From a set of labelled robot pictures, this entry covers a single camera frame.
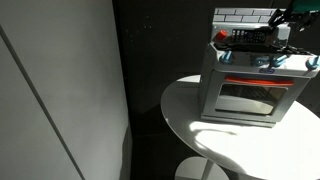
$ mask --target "oven door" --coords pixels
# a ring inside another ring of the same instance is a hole
[[[202,118],[275,123],[309,79],[212,71],[209,81]]]

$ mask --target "round white table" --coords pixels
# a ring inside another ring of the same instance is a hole
[[[161,98],[166,122],[190,148],[222,167],[261,179],[320,178],[320,120],[310,110],[294,102],[273,128],[215,124],[200,119],[199,79],[180,79]]]

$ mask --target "oven handle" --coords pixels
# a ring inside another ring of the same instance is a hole
[[[249,85],[265,85],[265,86],[292,86],[293,81],[272,81],[272,80],[259,80],[259,79],[245,79],[234,76],[226,76],[228,82],[249,84]]]

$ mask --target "green component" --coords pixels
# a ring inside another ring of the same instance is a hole
[[[294,0],[293,12],[319,11],[320,0]]]

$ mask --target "oven window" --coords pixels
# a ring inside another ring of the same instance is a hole
[[[283,87],[223,84],[215,109],[245,114],[270,115],[287,91]]]

